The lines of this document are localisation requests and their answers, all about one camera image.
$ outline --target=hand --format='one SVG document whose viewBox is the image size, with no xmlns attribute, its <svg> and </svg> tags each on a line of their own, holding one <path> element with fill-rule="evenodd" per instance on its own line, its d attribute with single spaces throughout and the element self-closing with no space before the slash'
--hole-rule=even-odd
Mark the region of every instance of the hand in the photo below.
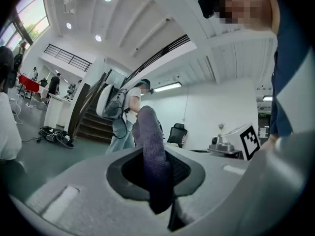
<svg viewBox="0 0 315 236">
<path fill-rule="evenodd" d="M 272 150 L 278 138 L 277 134 L 270 134 L 268 140 L 261 146 L 260 149 Z"/>
</svg>

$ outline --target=gray floor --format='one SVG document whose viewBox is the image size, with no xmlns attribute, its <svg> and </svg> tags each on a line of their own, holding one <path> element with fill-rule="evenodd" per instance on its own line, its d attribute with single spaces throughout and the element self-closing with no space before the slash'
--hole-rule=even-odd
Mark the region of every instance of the gray floor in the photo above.
<svg viewBox="0 0 315 236">
<path fill-rule="evenodd" d="M 17 125 L 22 141 L 38 137 L 39 129 L 44 125 L 45 110 L 33 109 L 26 106 L 38 105 L 44 109 L 42 103 L 32 100 L 23 100 L 17 96 L 15 88 L 9 91 L 9 97 L 16 101 L 11 102 L 11 108 L 19 113 L 23 124 Z M 24 202 L 35 190 L 44 185 L 47 181 L 59 175 L 73 164 L 90 157 L 99 156 L 105 153 L 108 145 L 90 142 L 83 139 L 76 139 L 75 148 L 68 149 L 61 144 L 42 139 L 40 143 L 30 141 L 23 143 L 16 160 L 0 164 L 0 174 L 8 192 Z"/>
</svg>

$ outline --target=red table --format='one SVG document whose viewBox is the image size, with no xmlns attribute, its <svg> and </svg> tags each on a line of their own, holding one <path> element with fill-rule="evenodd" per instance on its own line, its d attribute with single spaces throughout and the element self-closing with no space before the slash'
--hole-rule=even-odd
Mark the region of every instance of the red table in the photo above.
<svg viewBox="0 0 315 236">
<path fill-rule="evenodd" d="M 39 91 L 39 83 L 37 83 L 36 81 L 32 81 L 31 79 L 29 79 L 28 77 L 24 76 L 24 75 L 20 75 L 19 77 L 19 83 L 22 84 L 21 88 L 19 90 L 19 93 L 22 90 L 22 87 L 25 86 L 25 90 L 27 91 L 31 91 L 31 92 L 38 92 Z"/>
</svg>

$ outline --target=red tablecloth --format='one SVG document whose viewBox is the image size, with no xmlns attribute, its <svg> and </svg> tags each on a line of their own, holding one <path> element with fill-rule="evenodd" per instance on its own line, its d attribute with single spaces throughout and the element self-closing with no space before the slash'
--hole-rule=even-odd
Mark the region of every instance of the red tablecloth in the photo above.
<svg viewBox="0 0 315 236">
<path fill-rule="evenodd" d="M 25 90 L 38 92 L 39 91 L 39 83 L 32 81 L 28 77 L 24 75 L 20 75 L 19 77 L 19 83 L 25 85 Z"/>
</svg>

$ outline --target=tree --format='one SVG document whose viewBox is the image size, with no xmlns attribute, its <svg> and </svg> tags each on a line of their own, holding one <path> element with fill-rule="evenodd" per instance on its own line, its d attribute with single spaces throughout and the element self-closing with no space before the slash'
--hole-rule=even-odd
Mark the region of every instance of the tree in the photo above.
<svg viewBox="0 0 315 236">
<path fill-rule="evenodd" d="M 34 27 L 35 24 L 30 24 L 25 27 L 25 30 L 29 33 L 32 40 L 35 40 L 40 35 L 38 30 L 34 29 Z"/>
</svg>

